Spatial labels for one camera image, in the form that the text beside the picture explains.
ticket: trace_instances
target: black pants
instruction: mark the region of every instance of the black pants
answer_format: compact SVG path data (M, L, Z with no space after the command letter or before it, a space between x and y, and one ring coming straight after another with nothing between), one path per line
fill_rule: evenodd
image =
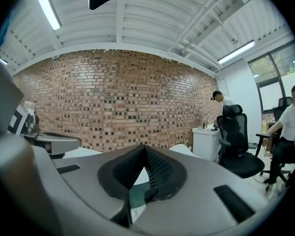
M269 184L276 183L276 179L280 174L282 163L295 163L295 147L294 142L281 137L279 143L273 151L273 157L270 167Z

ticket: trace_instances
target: white corrugated ceiling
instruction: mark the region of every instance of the white corrugated ceiling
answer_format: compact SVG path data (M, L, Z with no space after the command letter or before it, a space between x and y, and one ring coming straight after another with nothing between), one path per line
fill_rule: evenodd
M16 7L0 47L0 56L16 71L61 50L116 43L218 72L217 60L248 41L264 45L275 32L276 39L289 32L269 0L111 0L96 10L88 8L88 0L52 2L62 24L56 31L37 0L21 0Z

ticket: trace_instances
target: white cabinet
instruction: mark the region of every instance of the white cabinet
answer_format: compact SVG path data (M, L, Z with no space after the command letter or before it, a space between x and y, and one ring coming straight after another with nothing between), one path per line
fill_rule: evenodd
M220 130L211 131L213 127L193 128L193 146L192 152L205 160L218 161L218 152L221 148L219 139L221 138Z

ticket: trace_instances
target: man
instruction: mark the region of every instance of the man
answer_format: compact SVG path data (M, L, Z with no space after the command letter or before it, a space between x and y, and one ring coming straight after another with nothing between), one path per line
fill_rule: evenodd
M214 91L211 100L216 100L217 102L222 102L223 106L234 105L234 102L220 91Z
M268 130L272 134L282 128L281 138L273 151L270 167L269 186L266 197L271 199L276 187L276 179L280 174L280 164L295 163L295 86L292 87L292 105L288 106L280 119Z

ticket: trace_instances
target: chair seat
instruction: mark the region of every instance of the chair seat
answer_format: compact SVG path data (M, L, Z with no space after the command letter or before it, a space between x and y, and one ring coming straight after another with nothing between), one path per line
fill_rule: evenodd
M263 161L251 153L243 158L223 156L221 165L241 178L252 177L265 168Z

